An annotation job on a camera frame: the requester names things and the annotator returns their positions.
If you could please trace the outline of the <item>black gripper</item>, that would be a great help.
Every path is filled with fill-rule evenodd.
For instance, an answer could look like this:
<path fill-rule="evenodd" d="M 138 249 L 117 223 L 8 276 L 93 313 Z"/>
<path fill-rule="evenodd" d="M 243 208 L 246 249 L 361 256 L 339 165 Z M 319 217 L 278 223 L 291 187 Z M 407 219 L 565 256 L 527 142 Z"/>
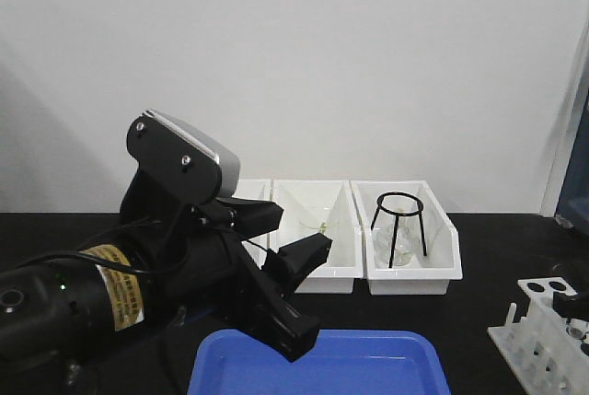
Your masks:
<path fill-rule="evenodd" d="M 268 251 L 259 267 L 243 241 L 278 229 L 283 209 L 263 200 L 217 197 L 185 203 L 137 171 L 125 193 L 123 238 L 155 269 L 153 311 L 169 320 L 210 313 L 269 345 L 289 361 L 310 351 L 320 321 L 289 299 L 327 262 L 332 240 L 321 233 Z"/>

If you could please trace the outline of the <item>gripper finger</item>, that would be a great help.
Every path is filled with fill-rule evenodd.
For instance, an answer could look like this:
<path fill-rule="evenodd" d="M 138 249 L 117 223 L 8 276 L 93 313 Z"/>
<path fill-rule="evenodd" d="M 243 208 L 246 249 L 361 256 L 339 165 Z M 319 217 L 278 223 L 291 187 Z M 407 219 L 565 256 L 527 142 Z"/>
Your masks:
<path fill-rule="evenodd" d="M 588 293 L 582 292 L 573 296 L 555 292 L 552 299 L 552 307 L 565 319 L 589 320 Z"/>

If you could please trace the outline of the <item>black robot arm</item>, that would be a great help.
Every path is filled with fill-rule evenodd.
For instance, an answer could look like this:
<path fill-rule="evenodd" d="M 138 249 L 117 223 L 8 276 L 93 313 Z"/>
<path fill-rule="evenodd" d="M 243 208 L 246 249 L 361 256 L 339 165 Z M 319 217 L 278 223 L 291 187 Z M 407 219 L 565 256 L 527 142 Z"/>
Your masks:
<path fill-rule="evenodd" d="M 2 362 L 89 361 L 208 314 L 300 358 L 320 322 L 289 299 L 328 261 L 332 240 L 312 233 L 258 265 L 244 242 L 275 230 L 282 215 L 276 203 L 222 195 L 213 175 L 138 171 L 116 227 L 2 273 Z"/>

